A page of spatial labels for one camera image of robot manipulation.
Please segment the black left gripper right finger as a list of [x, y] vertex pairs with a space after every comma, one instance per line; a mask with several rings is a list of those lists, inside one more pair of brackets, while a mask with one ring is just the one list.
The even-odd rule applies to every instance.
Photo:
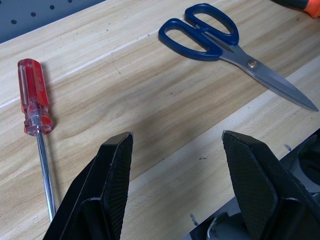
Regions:
[[252, 240], [320, 240], [320, 203], [251, 136], [225, 130], [233, 191]]

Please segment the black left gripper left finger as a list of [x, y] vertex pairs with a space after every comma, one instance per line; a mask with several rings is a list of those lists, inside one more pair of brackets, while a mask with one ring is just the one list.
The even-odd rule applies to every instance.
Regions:
[[120, 240], [133, 139], [123, 132], [100, 146], [72, 181], [43, 240]]

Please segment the blue perforated metal panel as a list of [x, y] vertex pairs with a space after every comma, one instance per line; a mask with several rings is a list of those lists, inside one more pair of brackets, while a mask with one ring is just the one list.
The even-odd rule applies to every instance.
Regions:
[[0, 44], [105, 0], [0, 0]]

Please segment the red-handled screwdriver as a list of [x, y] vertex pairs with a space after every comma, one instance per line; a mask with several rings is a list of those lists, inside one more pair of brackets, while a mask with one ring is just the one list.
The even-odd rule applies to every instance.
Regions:
[[42, 65], [31, 58], [17, 63], [21, 110], [24, 113], [24, 132], [35, 136], [39, 151], [42, 178], [50, 221], [56, 214], [51, 172], [46, 150], [45, 135], [53, 128], [49, 115], [49, 99]]

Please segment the blue-handled scissors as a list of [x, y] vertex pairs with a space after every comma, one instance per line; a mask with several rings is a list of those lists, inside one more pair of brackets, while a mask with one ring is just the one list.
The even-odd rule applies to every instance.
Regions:
[[[206, 14], [215, 18], [229, 32], [225, 33], [210, 26], [199, 19], [197, 14]], [[318, 111], [312, 101], [283, 76], [245, 53], [239, 46], [240, 35], [236, 24], [218, 8], [207, 3], [196, 4], [185, 10], [184, 18], [185, 22], [178, 18], [171, 18], [159, 29], [158, 38], [168, 48], [186, 58], [197, 61], [227, 61], [238, 66], [261, 85], [288, 101], [311, 111]], [[204, 51], [193, 50], [172, 40], [167, 35], [170, 30], [178, 30], [186, 34]]]

